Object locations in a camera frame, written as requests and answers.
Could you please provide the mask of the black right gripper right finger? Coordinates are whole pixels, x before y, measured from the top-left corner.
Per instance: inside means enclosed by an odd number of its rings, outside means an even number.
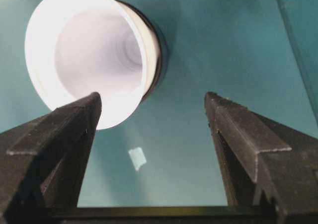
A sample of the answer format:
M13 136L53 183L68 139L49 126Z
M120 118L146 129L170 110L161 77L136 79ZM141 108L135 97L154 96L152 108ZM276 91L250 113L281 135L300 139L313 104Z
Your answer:
M318 221L318 140L208 92L208 125L230 206L270 206L279 224Z

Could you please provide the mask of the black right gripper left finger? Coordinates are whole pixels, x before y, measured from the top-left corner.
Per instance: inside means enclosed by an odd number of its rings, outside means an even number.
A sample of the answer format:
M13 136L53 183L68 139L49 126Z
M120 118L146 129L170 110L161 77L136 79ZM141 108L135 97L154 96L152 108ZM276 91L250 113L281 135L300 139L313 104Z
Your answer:
M101 98L96 92L0 135L0 221L87 224L77 207Z

